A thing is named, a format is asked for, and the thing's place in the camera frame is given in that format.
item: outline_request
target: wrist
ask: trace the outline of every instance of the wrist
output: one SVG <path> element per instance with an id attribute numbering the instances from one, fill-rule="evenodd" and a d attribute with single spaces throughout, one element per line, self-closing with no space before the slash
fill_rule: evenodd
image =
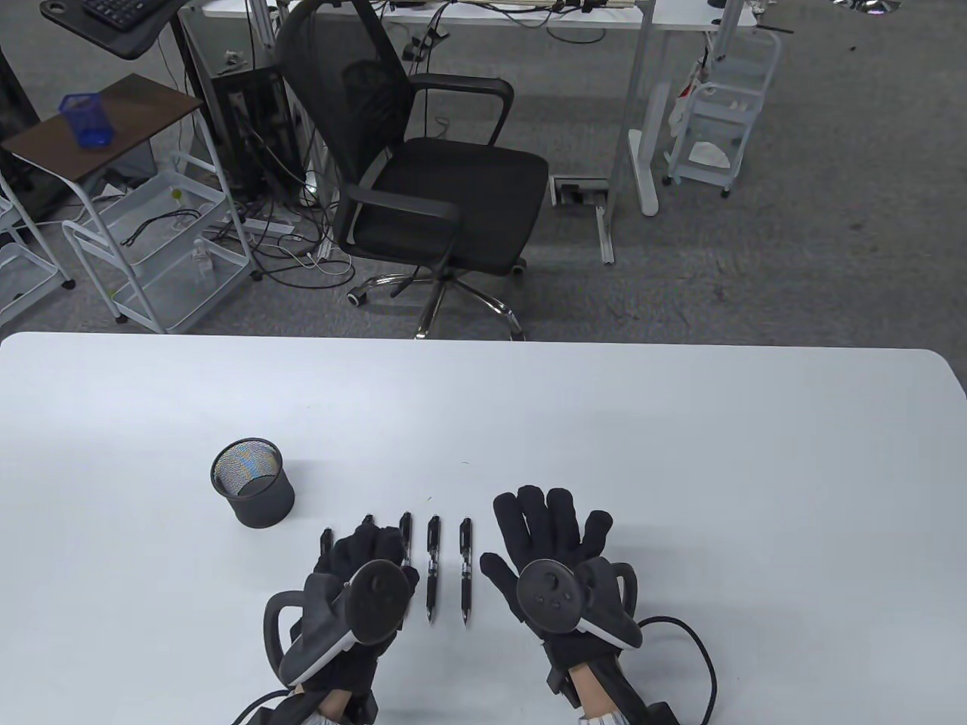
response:
<path id="1" fill-rule="evenodd" d="M 614 704 L 610 695 L 604 691 L 601 683 L 598 682 L 598 678 L 591 672 L 591 668 L 587 664 L 571 667 L 568 672 L 571 675 L 571 682 L 577 692 L 578 699 L 581 701 L 581 707 L 584 709 L 586 718 L 603 717 L 618 710 L 618 706 Z"/>
<path id="2" fill-rule="evenodd" d="M 327 720 L 339 722 L 352 696 L 353 693 L 348 690 L 333 690 L 319 704 L 319 713 Z"/>

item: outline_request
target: mesh chair back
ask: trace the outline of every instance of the mesh chair back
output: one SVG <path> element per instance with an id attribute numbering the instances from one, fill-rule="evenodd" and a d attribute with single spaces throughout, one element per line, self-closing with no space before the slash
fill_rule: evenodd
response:
<path id="1" fill-rule="evenodd" d="M 276 60 L 344 181 L 358 184 L 402 143 L 413 91 L 369 0 L 303 0 L 278 33 Z"/>

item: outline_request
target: pen clip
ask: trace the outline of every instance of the pen clip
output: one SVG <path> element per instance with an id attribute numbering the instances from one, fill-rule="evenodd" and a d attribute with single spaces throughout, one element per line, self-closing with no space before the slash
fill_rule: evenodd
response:
<path id="1" fill-rule="evenodd" d="M 470 517 L 463 519 L 460 524 L 460 556 L 464 559 L 470 557 L 470 548 L 473 539 L 473 523 Z"/>
<path id="2" fill-rule="evenodd" d="M 426 525 L 426 551 L 433 557 L 440 551 L 440 517 L 433 516 Z"/>
<path id="3" fill-rule="evenodd" d="M 406 551 L 410 550 L 410 536 L 412 527 L 413 514 L 411 514 L 409 511 L 406 511 L 406 513 L 399 518 L 399 535 L 403 538 L 403 548 L 405 548 Z"/>

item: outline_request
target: sleeve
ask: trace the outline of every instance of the sleeve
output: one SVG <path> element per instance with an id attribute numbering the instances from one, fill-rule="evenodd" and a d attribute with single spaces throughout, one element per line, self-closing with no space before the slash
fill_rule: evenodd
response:
<path id="1" fill-rule="evenodd" d="M 578 723 L 579 725 L 629 725 L 628 719 L 620 710 L 601 717 L 582 717 L 578 720 Z"/>
<path id="2" fill-rule="evenodd" d="M 303 725 L 339 725 L 333 722 L 318 710 L 303 720 Z"/>

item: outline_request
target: side table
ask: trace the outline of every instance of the side table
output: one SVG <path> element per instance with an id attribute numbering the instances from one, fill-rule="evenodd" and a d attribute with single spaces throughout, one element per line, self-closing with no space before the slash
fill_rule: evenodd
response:
<path id="1" fill-rule="evenodd" d="M 212 135 L 199 112 L 202 101 L 136 74 L 105 88 L 101 100 L 115 129 L 113 141 L 103 149 L 79 148 L 67 120 L 60 115 L 3 146 L 59 178 L 83 202 L 89 218 L 84 223 L 65 221 L 64 235 L 114 319 L 123 323 L 131 318 L 156 333 L 184 332 L 238 286 L 251 273 L 252 265 L 248 235 Z M 157 176 L 99 212 L 81 181 L 189 115 L 201 130 L 212 162 L 173 152 L 170 163 Z M 180 173 L 178 161 L 215 174 L 219 187 Z M 242 254 L 202 236 L 206 227 L 226 215 L 235 226 Z M 214 263 L 214 274 L 204 281 L 195 277 L 191 257 L 199 239 Z M 90 257 L 121 270 L 127 284 L 109 294 Z"/>

